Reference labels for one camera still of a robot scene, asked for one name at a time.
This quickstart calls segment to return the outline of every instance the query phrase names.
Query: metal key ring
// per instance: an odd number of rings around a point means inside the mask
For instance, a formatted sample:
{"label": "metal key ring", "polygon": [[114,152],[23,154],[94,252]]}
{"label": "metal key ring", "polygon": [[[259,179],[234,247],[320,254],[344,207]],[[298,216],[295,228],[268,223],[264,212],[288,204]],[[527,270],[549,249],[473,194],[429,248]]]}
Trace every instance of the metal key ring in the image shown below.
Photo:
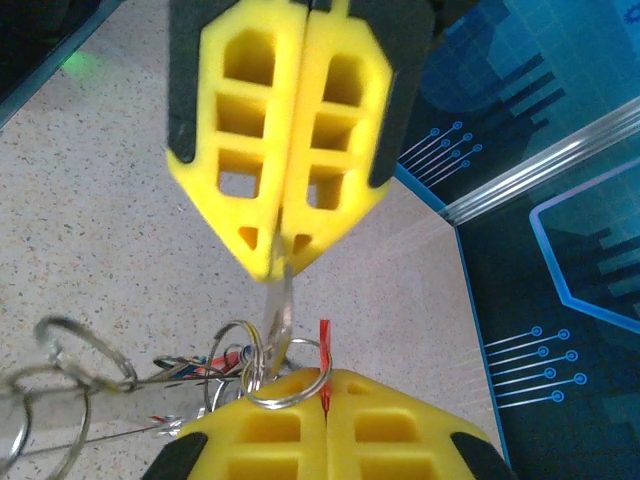
{"label": "metal key ring", "polygon": [[25,395],[24,392],[19,391],[14,385],[8,384],[7,386],[11,389],[12,395],[16,395],[20,397],[23,413],[24,413],[24,421],[20,426],[20,431],[16,435],[15,440],[11,445],[11,451],[9,452],[9,456],[0,460],[0,475],[5,475],[11,470],[11,467],[18,460],[24,447],[27,444],[27,440],[29,438],[29,434],[31,433],[31,426],[33,425],[33,409],[31,408],[31,399],[28,395]]}
{"label": "metal key ring", "polygon": [[[234,320],[233,322],[227,323],[224,327],[216,332],[213,337],[213,345],[211,346],[211,351],[209,352],[209,358],[207,359],[207,365],[211,365],[213,358],[215,357],[216,351],[218,347],[220,347],[220,343],[224,336],[229,333],[235,327],[242,327],[247,332],[249,336],[249,344],[251,345],[251,359],[247,363],[252,365],[258,365],[258,368],[252,369],[252,378],[247,379],[246,382],[252,390],[257,390],[260,388],[260,384],[262,383],[262,378],[264,376],[264,352],[262,349],[262,341],[260,340],[260,334],[258,330],[251,325],[249,322],[244,320]],[[213,403],[211,402],[211,397],[209,395],[209,379],[211,378],[209,370],[205,371],[204,375],[204,405],[208,412],[213,411]]]}
{"label": "metal key ring", "polygon": [[229,386],[231,386],[231,384],[232,382],[220,382],[220,385],[218,386],[216,393],[213,395],[213,401],[211,402],[212,410],[216,410],[222,406],[220,402],[224,398],[224,394],[229,388]]}
{"label": "metal key ring", "polygon": [[[67,476],[67,473],[69,473],[69,470],[71,470],[71,467],[73,467],[73,464],[75,463],[75,461],[78,459],[78,456],[80,455],[80,450],[82,450],[82,447],[84,446],[87,440],[87,434],[89,433],[89,426],[91,424],[91,400],[89,398],[88,386],[83,384],[82,382],[80,382],[80,380],[73,377],[71,374],[69,374],[68,372],[65,372],[64,370],[62,370],[60,367],[56,365],[35,365],[32,367],[23,368],[22,370],[18,370],[16,373],[9,376],[6,379],[6,383],[14,391],[24,391],[24,389],[18,384],[18,381],[21,378],[29,377],[31,375],[44,373],[44,372],[60,373],[64,376],[69,376],[70,378],[73,378],[73,380],[76,383],[78,383],[78,385],[83,390],[82,398],[84,400],[84,414],[82,415],[82,424],[80,426],[80,432],[78,433],[78,435],[76,435],[76,438],[73,440],[73,443],[69,447],[69,450],[67,450],[67,453],[65,454],[63,459],[53,469],[53,472],[49,474],[49,476],[47,477],[47,480],[62,480]],[[27,405],[29,406],[28,406],[28,409],[26,409],[25,411],[28,411],[29,412],[28,415],[30,416],[31,415],[30,400],[27,400]],[[29,430],[30,430],[31,419],[28,420],[28,424],[29,424]],[[24,439],[25,442],[28,435],[29,435],[29,432],[27,432],[27,434],[25,435],[25,439]]]}
{"label": "metal key ring", "polygon": [[133,368],[133,365],[131,365],[131,362],[129,362],[129,359],[125,357],[120,350],[112,347],[107,342],[100,340],[91,330],[69,318],[57,316],[45,317],[38,322],[34,329],[36,341],[40,348],[45,350],[49,361],[60,368],[60,370],[75,378],[83,385],[94,388],[107,388],[112,391],[121,391],[121,387],[118,385],[118,382],[90,373],[76,360],[74,360],[72,356],[65,353],[60,341],[53,337],[49,332],[49,328],[52,326],[67,330],[69,333],[75,335],[81,340],[84,340],[105,357],[113,361],[118,370],[120,370],[124,375],[124,381],[122,383],[129,383],[123,391],[131,392],[135,389],[138,383],[138,374]]}
{"label": "metal key ring", "polygon": [[[314,340],[307,340],[306,338],[292,338],[291,343],[300,343],[305,345],[313,345],[314,347],[320,348],[320,344]],[[244,396],[247,399],[259,407],[266,408],[269,410],[280,410],[282,408],[292,407],[297,405],[300,402],[307,400],[308,398],[313,397],[316,393],[320,391],[320,389],[324,386],[325,383],[329,380],[329,376],[331,375],[331,370],[333,368],[333,359],[331,358],[331,354],[328,354],[329,357],[329,366],[325,372],[320,372],[318,378],[314,380],[314,382],[309,385],[307,388],[303,389],[298,393],[294,393],[293,395],[289,395],[281,398],[274,399],[265,399],[256,397],[250,389],[247,388],[248,380],[247,375],[248,371],[252,366],[252,360],[249,360],[245,369],[242,371],[241,378],[241,387],[244,393]]]}

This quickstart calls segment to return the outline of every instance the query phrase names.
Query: red tag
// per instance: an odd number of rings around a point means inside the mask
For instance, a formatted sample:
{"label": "red tag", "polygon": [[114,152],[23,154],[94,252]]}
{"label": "red tag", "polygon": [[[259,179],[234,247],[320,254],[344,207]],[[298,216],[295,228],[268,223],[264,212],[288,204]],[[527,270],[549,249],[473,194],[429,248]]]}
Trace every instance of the red tag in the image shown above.
{"label": "red tag", "polygon": [[[224,355],[215,357],[211,360],[211,368],[220,370],[222,373],[228,373],[233,367],[240,362],[240,352],[229,352],[227,358]],[[193,372],[184,376],[184,378],[200,378],[206,375],[207,371],[204,367],[198,367]]]}
{"label": "red tag", "polygon": [[[326,319],[320,320],[320,370],[329,370],[329,354],[331,353],[331,322]],[[331,386],[325,383],[320,390],[322,398],[322,408],[325,417],[329,413],[329,403],[331,399]]]}

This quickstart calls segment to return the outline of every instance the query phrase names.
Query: terrazzo floor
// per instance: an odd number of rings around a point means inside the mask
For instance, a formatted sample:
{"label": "terrazzo floor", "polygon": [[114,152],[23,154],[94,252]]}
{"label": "terrazzo floor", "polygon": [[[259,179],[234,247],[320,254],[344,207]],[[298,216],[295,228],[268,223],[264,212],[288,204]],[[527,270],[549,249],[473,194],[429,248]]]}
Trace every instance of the terrazzo floor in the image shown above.
{"label": "terrazzo floor", "polygon": [[[165,166],[166,35],[166,0],[123,3],[0,130],[2,372],[43,360],[32,328],[50,313],[90,325],[141,376],[157,355],[205,355],[230,320],[262,320],[265,287]],[[459,415],[499,445],[454,231],[403,185],[394,180],[294,289],[295,333],[314,337],[330,318],[337,367]],[[36,430],[34,445],[73,431]],[[143,434],[87,446],[68,478],[140,478],[162,444]],[[44,478],[59,458],[29,457],[7,478]]]}

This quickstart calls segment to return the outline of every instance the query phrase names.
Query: blue graphic panel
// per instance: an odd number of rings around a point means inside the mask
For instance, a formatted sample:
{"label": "blue graphic panel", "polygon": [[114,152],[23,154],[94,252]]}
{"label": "blue graphic panel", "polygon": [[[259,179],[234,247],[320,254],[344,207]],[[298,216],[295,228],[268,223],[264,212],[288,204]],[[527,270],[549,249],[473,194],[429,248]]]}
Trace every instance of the blue graphic panel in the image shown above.
{"label": "blue graphic panel", "polygon": [[639,10],[481,0],[424,65],[398,171],[448,204],[638,96]]}
{"label": "blue graphic panel", "polygon": [[640,134],[458,228],[519,478],[640,478],[638,152]]}
{"label": "blue graphic panel", "polygon": [[636,334],[639,167],[640,159],[621,165],[547,200],[530,214],[562,304]]}

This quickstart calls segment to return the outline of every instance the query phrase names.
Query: square hole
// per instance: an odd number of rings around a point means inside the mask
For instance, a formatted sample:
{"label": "square hole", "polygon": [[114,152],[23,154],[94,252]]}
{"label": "square hole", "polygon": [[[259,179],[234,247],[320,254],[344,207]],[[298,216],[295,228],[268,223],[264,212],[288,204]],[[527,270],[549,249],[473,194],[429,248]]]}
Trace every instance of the square hole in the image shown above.
{"label": "square hole", "polygon": [[275,63],[273,35],[245,30],[227,44],[224,52],[224,76],[271,86]]}
{"label": "square hole", "polygon": [[288,412],[257,412],[245,420],[240,441],[243,443],[299,442],[300,418]]}
{"label": "square hole", "polygon": [[230,197],[256,198],[260,193],[262,157],[234,150],[218,152],[218,189]]}
{"label": "square hole", "polygon": [[362,480],[435,480],[436,474],[428,458],[363,458]]}
{"label": "square hole", "polygon": [[417,442],[415,421],[400,412],[368,412],[355,421],[356,442],[406,443]]}
{"label": "square hole", "polygon": [[240,227],[238,229],[238,235],[242,237],[247,246],[251,250],[255,250],[258,247],[258,229],[255,227]]}
{"label": "square hole", "polygon": [[356,123],[352,118],[318,113],[313,124],[311,148],[346,152]]}
{"label": "square hole", "polygon": [[229,480],[297,480],[297,458],[237,457],[229,462]]}
{"label": "square hole", "polygon": [[333,169],[311,167],[307,204],[321,210],[336,210],[340,206],[344,173]]}
{"label": "square hole", "polygon": [[296,235],[293,239],[293,254],[297,255],[307,248],[311,244],[312,239],[311,235],[305,235],[304,233]]}
{"label": "square hole", "polygon": [[362,69],[359,58],[336,55],[329,63],[322,99],[357,107],[362,102]]}
{"label": "square hole", "polygon": [[265,102],[218,94],[216,103],[219,131],[262,138],[267,113]]}

